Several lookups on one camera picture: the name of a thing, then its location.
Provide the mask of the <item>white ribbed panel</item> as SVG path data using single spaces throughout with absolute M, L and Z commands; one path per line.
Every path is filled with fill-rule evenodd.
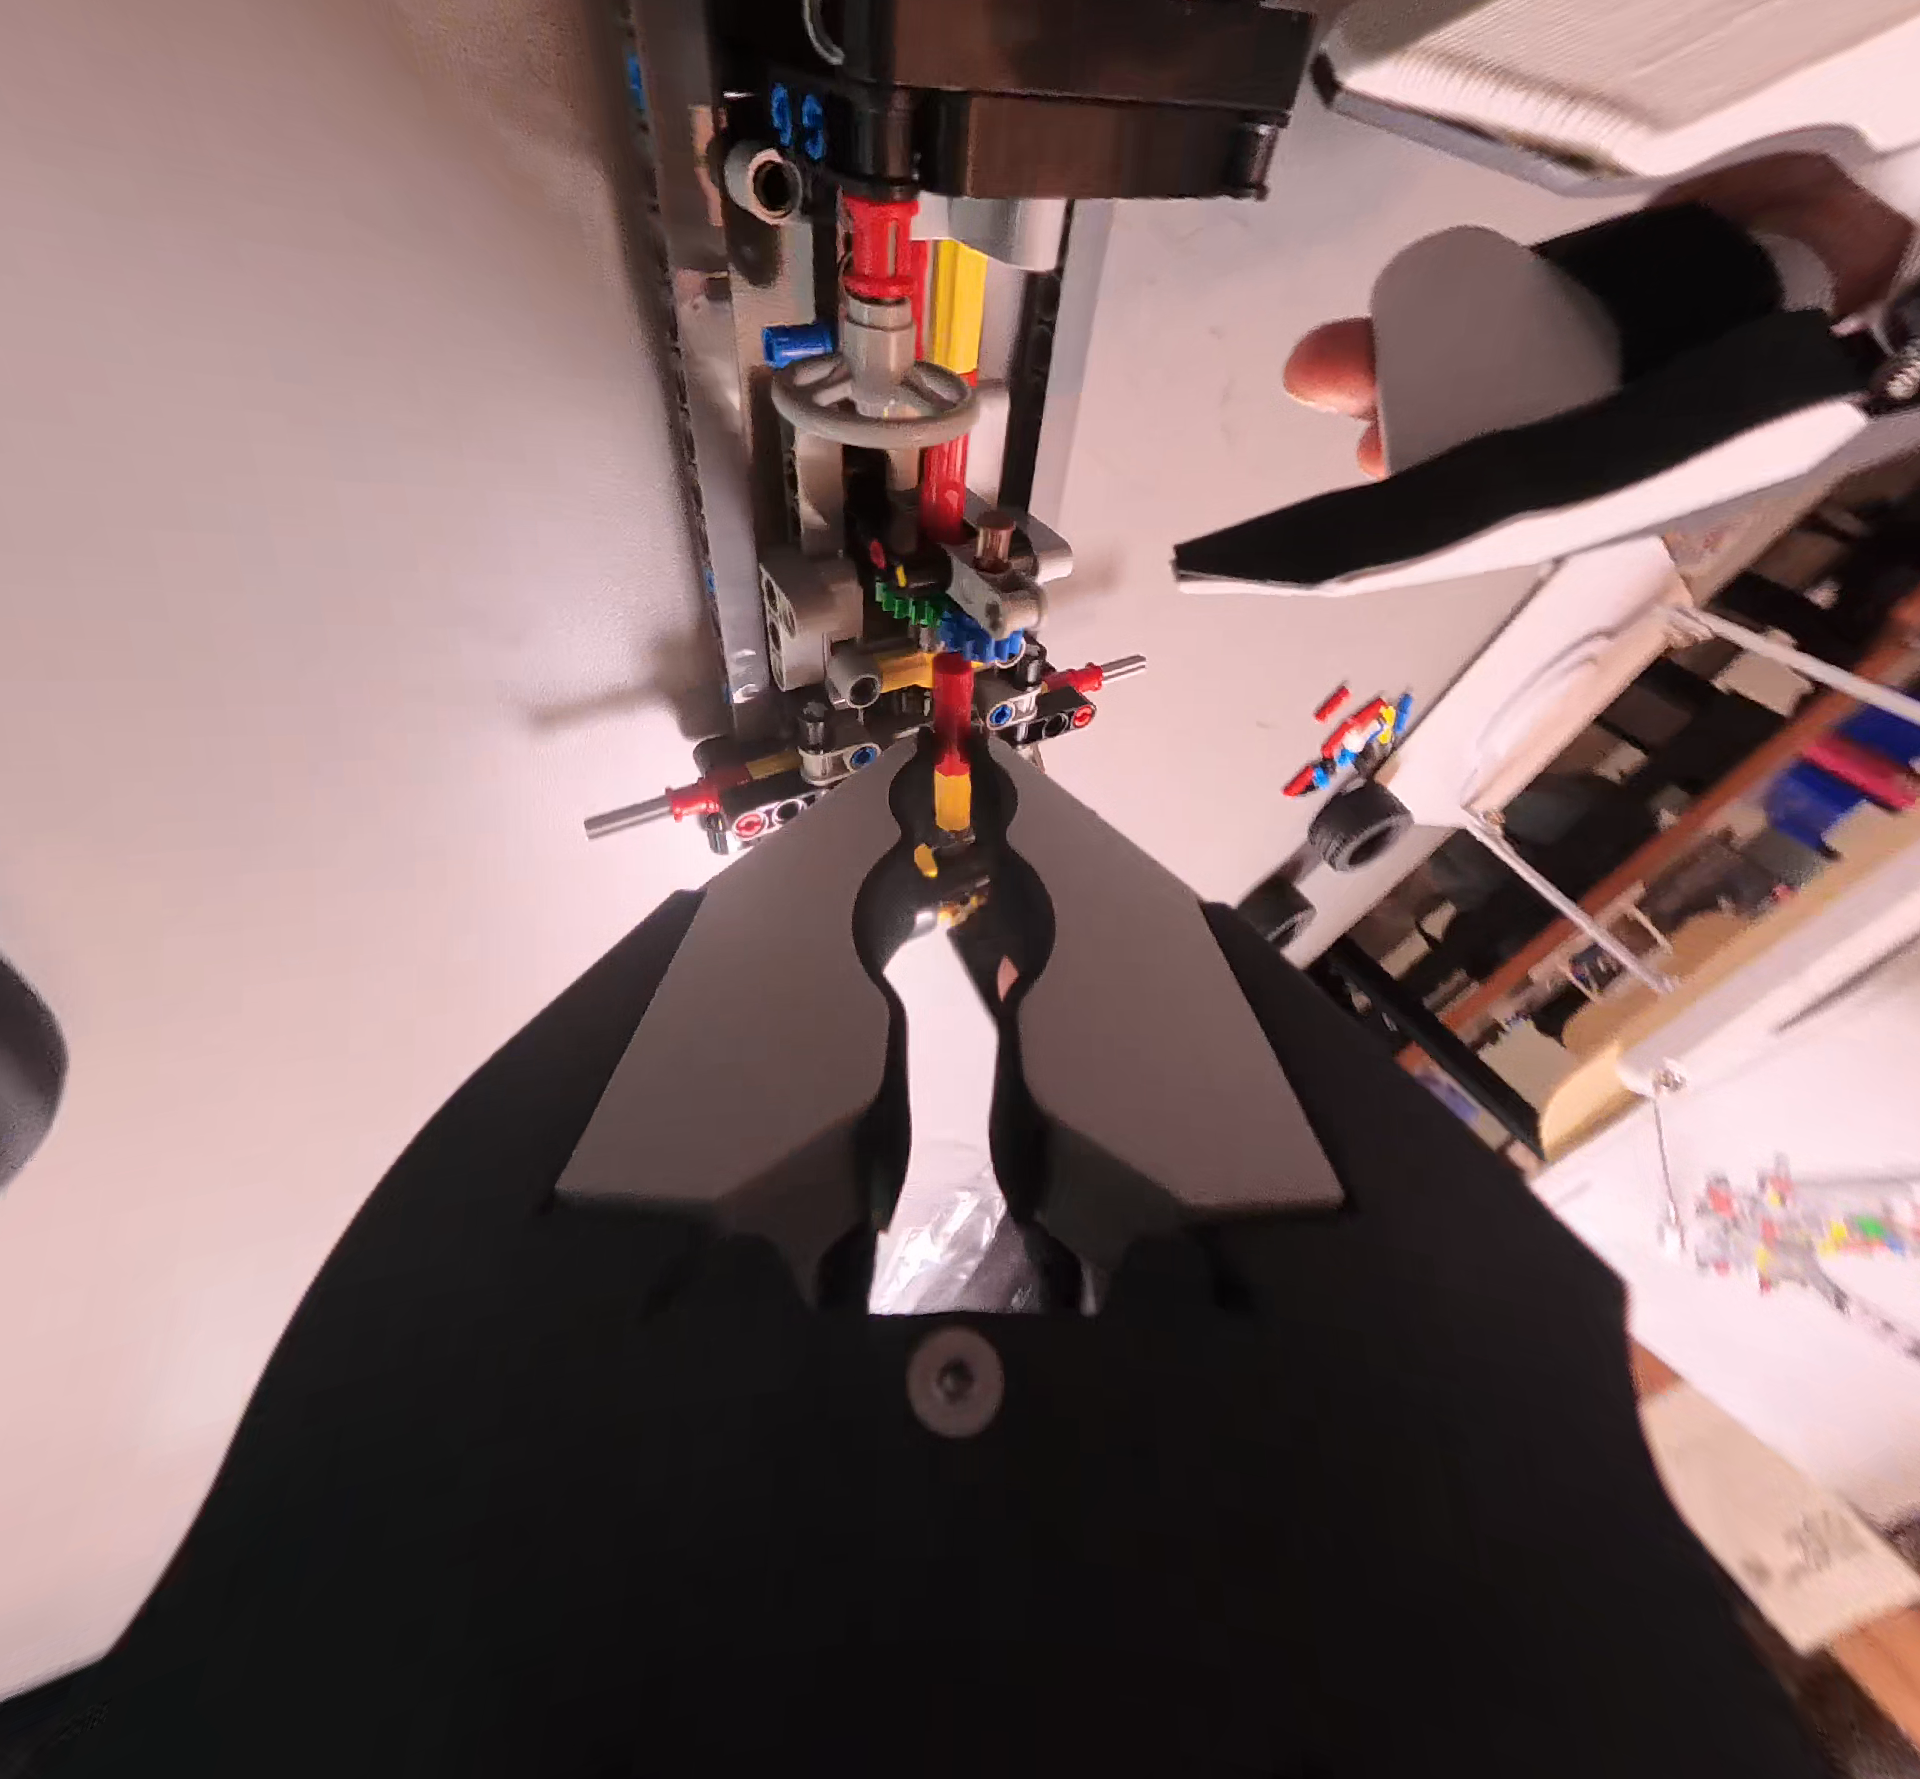
M 1564 197 L 1768 157 L 1916 209 L 1918 0 L 1358 0 L 1332 113 Z

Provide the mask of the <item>lego car chassis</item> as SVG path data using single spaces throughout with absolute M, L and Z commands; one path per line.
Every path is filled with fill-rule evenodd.
M 723 726 L 588 840 L 770 840 L 971 718 L 1042 764 L 1144 660 L 1045 622 L 1122 205 L 1252 205 L 1289 0 L 610 0 L 626 239 L 675 400 Z

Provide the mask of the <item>white book stand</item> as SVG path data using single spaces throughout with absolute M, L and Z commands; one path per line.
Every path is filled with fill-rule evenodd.
M 1569 1044 L 1576 1012 L 1653 998 L 1675 942 L 1763 878 L 1757 848 L 1708 848 L 1788 772 L 1785 734 L 1827 702 L 1810 664 L 1890 688 L 1916 650 L 1916 524 L 1813 522 L 1740 554 L 1733 532 L 1632 544 L 1556 572 L 1413 728 L 1389 792 L 1470 860 L 1453 922 L 1408 984 L 1478 1052 L 1515 1024 Z

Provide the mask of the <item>pile of small lego pins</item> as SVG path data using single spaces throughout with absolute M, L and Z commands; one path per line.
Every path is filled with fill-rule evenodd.
M 1417 710 L 1408 690 L 1362 696 L 1351 684 L 1328 692 L 1312 710 L 1317 744 L 1282 788 L 1305 800 L 1377 772 L 1404 742 Z

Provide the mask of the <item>white instruction booklet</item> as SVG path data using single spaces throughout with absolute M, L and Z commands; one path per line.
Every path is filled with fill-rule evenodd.
M 1697 1228 L 1664 1232 L 1672 1192 L 1693 1216 L 1711 1178 L 1757 1192 L 1889 1176 L 1911 1190 L 1918 1142 L 1916 956 L 1776 1038 L 1740 1072 L 1658 1114 L 1631 1112 L 1534 1180 L 1537 1196 L 1624 1282 L 1632 1340 L 1772 1452 L 1879 1524 L 1918 1504 L 1916 1264 L 1841 1256 L 1841 1312 L 1804 1286 L 1764 1292 L 1749 1260 L 1702 1266 Z

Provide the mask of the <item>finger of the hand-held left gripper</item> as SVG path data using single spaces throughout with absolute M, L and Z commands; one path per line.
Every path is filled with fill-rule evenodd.
M 1542 566 L 1797 482 L 1871 428 L 1864 353 L 1775 313 L 1551 420 L 1173 550 L 1188 590 L 1385 592 Z

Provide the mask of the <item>small blue storage bin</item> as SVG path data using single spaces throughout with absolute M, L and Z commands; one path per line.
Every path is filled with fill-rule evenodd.
M 1860 808 L 1902 814 L 1916 802 L 1913 766 L 1918 730 L 1883 710 L 1864 710 L 1818 736 L 1767 790 L 1772 832 L 1824 850 Z

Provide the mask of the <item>printed paper sheet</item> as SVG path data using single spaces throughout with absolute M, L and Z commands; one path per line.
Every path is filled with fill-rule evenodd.
M 1902 1554 L 1699 1390 L 1675 1384 L 1639 1410 L 1669 1500 L 1792 1652 L 1916 1608 Z

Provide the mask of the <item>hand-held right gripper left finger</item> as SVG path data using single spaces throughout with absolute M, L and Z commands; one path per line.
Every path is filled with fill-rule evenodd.
M 558 1176 L 573 1208 L 700 1220 L 766 1242 L 809 1302 L 873 1258 L 905 1114 L 895 996 L 857 942 L 900 846 L 912 740 L 717 874 Z

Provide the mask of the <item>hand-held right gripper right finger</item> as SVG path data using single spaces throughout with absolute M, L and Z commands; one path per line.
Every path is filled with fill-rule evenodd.
M 1201 896 L 980 746 L 988 1146 L 1021 1312 L 1095 1312 L 1134 1246 L 1331 1218 L 1347 1190 Z

